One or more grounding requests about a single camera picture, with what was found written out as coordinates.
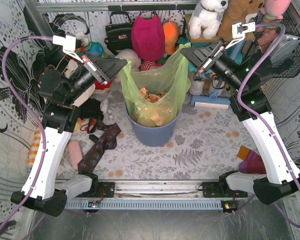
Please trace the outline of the orange plush toy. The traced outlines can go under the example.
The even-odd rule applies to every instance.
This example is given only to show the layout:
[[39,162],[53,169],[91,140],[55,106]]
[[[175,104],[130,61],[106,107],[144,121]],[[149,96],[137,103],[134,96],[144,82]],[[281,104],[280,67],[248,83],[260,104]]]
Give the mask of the orange plush toy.
[[163,25],[163,32],[165,37],[165,52],[172,55],[176,51],[176,43],[179,38],[179,29],[175,22],[168,21]]

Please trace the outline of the cream canvas tote bag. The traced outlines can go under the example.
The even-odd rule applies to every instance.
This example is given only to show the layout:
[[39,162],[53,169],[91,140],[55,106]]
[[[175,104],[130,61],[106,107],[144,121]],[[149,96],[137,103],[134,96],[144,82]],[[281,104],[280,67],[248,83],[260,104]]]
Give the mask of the cream canvas tote bag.
[[[64,75],[69,79],[74,75],[75,70],[78,68],[78,64],[75,60],[71,59],[64,70]],[[94,92],[95,84],[91,85],[86,91],[84,91],[73,103],[74,106],[80,107]]]

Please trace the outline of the silver foil pouch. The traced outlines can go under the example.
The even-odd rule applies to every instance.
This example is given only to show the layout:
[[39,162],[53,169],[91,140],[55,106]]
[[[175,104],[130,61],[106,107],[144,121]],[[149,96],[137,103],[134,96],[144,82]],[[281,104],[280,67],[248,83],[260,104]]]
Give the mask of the silver foil pouch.
[[269,54],[272,66],[278,66],[283,63],[284,60],[288,59],[299,44],[299,36],[285,34],[278,45]]

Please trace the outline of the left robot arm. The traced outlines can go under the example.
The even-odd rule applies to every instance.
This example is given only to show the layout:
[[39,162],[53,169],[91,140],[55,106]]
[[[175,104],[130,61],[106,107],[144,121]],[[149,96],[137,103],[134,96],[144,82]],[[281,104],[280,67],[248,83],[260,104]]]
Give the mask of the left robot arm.
[[96,81],[111,81],[128,63],[125,59],[101,58],[90,53],[82,55],[80,60],[82,62],[70,78],[54,68],[40,75],[39,95],[47,101],[39,121],[39,147],[42,150],[37,152],[22,189],[11,195],[13,203],[54,217],[62,213],[68,200],[81,194],[101,193],[98,176],[93,173],[98,164],[96,156],[80,164],[74,178],[61,185],[55,185],[55,180],[64,150],[82,112],[74,105],[75,100]]

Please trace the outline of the pink pig plush toy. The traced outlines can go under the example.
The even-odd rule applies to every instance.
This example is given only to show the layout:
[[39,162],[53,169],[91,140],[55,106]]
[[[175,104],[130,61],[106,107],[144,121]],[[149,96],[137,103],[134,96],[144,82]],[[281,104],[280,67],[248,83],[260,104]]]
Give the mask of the pink pig plush toy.
[[162,67],[163,65],[161,63],[157,63],[155,61],[148,61],[144,60],[141,63],[140,66],[140,71],[152,71],[152,70],[158,70]]

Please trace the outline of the purple orange sock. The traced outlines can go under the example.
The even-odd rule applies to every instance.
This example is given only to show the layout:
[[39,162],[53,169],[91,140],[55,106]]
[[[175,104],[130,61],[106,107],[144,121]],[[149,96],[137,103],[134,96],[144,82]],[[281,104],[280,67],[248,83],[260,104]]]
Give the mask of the purple orange sock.
[[237,157],[242,160],[238,170],[244,174],[266,174],[266,168],[261,156],[255,151],[241,146]]

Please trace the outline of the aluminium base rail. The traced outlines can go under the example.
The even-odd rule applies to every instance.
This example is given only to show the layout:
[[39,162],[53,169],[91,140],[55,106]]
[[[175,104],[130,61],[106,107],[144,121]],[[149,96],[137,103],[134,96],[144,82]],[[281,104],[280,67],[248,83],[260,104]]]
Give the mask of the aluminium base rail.
[[131,180],[114,179],[110,189],[113,197],[105,191],[106,200],[206,200],[202,191],[205,180]]

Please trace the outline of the black leather handbag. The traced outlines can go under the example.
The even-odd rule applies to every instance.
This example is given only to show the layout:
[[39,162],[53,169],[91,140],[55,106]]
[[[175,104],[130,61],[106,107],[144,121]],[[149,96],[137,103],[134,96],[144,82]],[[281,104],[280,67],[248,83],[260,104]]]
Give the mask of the black leather handbag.
[[[114,15],[125,15],[128,19],[127,22],[113,24],[112,17]],[[110,22],[105,26],[106,38],[104,43],[107,49],[114,55],[118,54],[118,51],[125,49],[133,49],[132,44],[132,27],[134,22],[131,20],[128,12],[126,11],[113,11],[110,14]]]

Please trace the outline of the green trash bag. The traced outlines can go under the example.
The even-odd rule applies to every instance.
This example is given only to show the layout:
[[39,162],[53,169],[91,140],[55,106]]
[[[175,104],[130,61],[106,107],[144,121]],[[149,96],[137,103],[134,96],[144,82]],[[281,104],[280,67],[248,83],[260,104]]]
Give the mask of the green trash bag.
[[[122,94],[129,116],[145,127],[161,127],[173,121],[181,111],[191,81],[188,78],[189,63],[181,54],[181,49],[190,47],[190,43],[179,45],[176,52],[157,70],[131,71],[132,63],[120,71]],[[166,92],[156,103],[148,102],[140,93],[146,88],[158,95]]]

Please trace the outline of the orange checkered towel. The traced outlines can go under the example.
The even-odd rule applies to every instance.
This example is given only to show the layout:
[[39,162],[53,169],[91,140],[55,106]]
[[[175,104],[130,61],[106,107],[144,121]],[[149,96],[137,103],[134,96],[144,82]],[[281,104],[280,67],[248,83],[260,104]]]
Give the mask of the orange checkered towel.
[[41,130],[39,127],[37,127],[37,130],[34,134],[33,141],[30,147],[30,151],[28,153],[27,165],[29,167],[32,167],[35,162],[36,155],[40,146],[40,141],[41,141]]

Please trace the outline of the brown bear plush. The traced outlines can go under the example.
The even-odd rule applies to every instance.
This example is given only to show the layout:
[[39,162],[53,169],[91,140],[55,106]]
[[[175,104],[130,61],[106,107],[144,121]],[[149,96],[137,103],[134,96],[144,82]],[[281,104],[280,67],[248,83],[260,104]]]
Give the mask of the brown bear plush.
[[246,16],[256,14],[264,6],[264,0],[231,0],[223,14],[220,27],[217,32],[219,38],[231,41],[232,23],[246,23]]

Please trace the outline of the white dog plush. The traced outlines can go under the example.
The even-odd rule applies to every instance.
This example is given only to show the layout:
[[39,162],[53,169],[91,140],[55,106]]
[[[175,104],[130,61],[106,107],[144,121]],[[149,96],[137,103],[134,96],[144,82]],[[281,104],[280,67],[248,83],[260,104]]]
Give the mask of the white dog plush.
[[228,0],[200,0],[189,20],[189,36],[199,39],[203,36],[206,40],[217,35]]

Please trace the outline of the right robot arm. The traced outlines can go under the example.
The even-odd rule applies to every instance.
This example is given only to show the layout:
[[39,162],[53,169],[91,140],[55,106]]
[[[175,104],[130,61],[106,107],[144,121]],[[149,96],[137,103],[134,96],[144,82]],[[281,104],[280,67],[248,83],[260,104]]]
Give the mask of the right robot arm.
[[275,41],[254,66],[243,70],[226,53],[222,39],[207,47],[183,48],[181,54],[198,71],[212,70],[236,94],[230,98],[230,107],[250,133],[265,167],[265,173],[227,173],[225,185],[232,191],[254,194],[263,204],[299,192],[300,169],[291,159],[275,124],[271,106],[260,89],[262,78],[258,68],[269,61]]

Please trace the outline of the teal folded cloth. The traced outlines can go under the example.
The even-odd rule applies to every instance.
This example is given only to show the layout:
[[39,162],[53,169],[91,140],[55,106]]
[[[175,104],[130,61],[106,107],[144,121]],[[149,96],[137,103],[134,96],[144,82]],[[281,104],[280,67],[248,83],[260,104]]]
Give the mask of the teal folded cloth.
[[[190,47],[184,47],[180,52],[189,63],[195,68],[198,68],[206,62],[208,58],[213,60],[220,47],[226,47],[226,43],[222,38],[215,42],[191,43]],[[221,53],[226,53],[230,58],[235,60],[236,63],[240,64],[243,60],[243,54],[240,53],[241,47],[240,44],[231,46],[229,49],[222,50]]]

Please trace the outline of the blue trash bin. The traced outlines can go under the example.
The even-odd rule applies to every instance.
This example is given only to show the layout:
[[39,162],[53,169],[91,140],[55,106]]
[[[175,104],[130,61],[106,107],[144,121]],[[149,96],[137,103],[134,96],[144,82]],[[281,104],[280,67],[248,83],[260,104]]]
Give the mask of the blue trash bin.
[[126,103],[124,103],[124,110],[128,120],[131,123],[136,138],[139,142],[147,147],[163,147],[172,138],[176,128],[177,120],[182,113],[182,111],[180,110],[175,119],[166,125],[158,127],[147,127],[140,125],[132,120],[128,113]]

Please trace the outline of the colorful silk scarf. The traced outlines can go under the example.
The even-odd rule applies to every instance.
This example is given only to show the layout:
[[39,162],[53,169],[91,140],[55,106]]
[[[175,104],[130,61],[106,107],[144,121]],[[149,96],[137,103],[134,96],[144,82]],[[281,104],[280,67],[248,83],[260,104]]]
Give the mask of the colorful silk scarf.
[[99,42],[89,41],[88,43],[83,43],[82,46],[75,50],[78,56],[82,56],[85,53],[90,53],[97,57],[104,56],[104,49]]

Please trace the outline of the magenta knit bag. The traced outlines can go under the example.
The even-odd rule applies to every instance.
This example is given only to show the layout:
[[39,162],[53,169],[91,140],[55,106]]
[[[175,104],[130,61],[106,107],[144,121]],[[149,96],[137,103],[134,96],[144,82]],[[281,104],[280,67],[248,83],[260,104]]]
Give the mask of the magenta knit bag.
[[156,61],[165,53],[165,34],[158,15],[151,19],[138,16],[131,30],[133,50],[145,61]]

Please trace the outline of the red cloth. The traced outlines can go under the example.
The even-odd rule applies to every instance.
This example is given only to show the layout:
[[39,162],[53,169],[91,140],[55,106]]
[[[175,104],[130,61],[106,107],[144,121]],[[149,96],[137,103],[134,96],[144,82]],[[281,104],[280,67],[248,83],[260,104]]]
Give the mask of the red cloth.
[[103,91],[103,90],[108,91],[110,89],[110,87],[111,87],[112,82],[113,81],[111,80],[111,81],[108,81],[107,84],[101,84],[99,81],[96,81],[94,83],[95,90],[97,90],[97,91]]

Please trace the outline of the pink fuzzy sock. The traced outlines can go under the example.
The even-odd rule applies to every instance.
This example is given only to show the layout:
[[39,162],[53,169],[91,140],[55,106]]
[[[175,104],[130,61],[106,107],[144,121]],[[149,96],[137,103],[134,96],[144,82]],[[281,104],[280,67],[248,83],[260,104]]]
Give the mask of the pink fuzzy sock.
[[77,140],[70,141],[68,144],[69,160],[72,168],[77,171],[78,164],[83,158],[81,145]]

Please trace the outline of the white fluffy plush toy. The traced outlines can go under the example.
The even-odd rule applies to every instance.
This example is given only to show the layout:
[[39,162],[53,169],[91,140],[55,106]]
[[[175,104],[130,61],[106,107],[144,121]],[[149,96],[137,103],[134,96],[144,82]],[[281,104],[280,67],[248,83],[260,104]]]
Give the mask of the white fluffy plush toy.
[[132,72],[139,72],[140,71],[140,66],[141,66],[141,58],[138,56],[138,54],[132,50],[132,49],[124,49],[121,50],[115,58],[118,59],[125,59],[127,61],[131,62],[131,71]]

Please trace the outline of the brown floral necktie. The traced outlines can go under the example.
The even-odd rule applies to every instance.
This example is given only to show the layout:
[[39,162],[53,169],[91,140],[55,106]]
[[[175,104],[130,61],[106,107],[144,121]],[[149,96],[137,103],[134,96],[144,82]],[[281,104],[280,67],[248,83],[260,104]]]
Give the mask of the brown floral necktie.
[[79,174],[92,173],[105,151],[116,148],[117,136],[121,132],[116,123],[106,125],[100,118],[95,119],[93,126],[91,124],[92,120],[89,120],[87,133],[94,144],[77,164]]

